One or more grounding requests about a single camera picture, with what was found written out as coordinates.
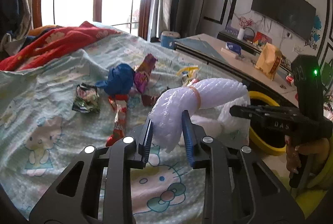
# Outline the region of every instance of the power outlet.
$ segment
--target power outlet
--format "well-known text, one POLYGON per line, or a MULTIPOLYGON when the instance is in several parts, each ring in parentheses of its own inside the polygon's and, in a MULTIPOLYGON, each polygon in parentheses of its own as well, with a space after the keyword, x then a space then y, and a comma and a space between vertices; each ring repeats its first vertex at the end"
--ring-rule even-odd
POLYGON ((294 45, 293 52, 297 54, 301 54, 304 52, 304 48, 302 46, 294 45))

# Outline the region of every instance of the blue bin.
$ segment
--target blue bin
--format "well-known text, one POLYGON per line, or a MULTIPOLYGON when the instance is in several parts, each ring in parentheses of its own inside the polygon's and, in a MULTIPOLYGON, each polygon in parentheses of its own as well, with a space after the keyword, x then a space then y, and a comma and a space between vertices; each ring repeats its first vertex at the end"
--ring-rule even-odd
POLYGON ((180 35, 178 32, 163 31, 161 34, 161 46, 175 50, 174 40, 179 38, 180 35))

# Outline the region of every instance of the white vase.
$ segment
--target white vase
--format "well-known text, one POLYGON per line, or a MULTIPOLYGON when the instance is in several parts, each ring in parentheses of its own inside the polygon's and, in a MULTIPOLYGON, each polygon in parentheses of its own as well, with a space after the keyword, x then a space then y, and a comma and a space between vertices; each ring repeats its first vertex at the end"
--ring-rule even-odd
POLYGON ((242 40, 244 38, 245 29, 239 29, 237 39, 242 40))

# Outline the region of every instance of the cartoon print bedsheet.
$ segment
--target cartoon print bedsheet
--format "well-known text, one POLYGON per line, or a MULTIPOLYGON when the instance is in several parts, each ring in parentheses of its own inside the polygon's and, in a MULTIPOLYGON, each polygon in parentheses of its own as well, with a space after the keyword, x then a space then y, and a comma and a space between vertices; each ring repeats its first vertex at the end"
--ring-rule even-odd
MULTIPOLYGON (((0 71, 0 183, 27 219, 71 160, 87 145, 104 147, 112 133, 115 113, 107 95, 100 92, 99 114, 77 113, 72 111, 75 86, 106 79, 108 69, 120 63, 139 65, 148 53, 158 58, 146 89, 149 95, 181 86, 175 73, 192 64, 199 65, 202 79, 228 77, 127 33, 108 36, 36 69, 0 71)), ((141 97, 130 98, 126 132, 144 123, 150 110, 141 97)), ((133 170, 131 180, 137 223, 201 223, 204 170, 192 170, 184 148, 177 146, 168 154, 152 144, 147 167, 133 170)), ((101 205, 103 197, 102 183, 101 205)))

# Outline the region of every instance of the television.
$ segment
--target television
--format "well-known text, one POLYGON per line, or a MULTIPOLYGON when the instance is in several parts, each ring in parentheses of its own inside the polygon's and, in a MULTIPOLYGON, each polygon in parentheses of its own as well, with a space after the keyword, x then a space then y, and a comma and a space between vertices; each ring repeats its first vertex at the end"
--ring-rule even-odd
POLYGON ((253 0, 254 10, 296 33, 310 39, 316 9, 305 0, 253 0))

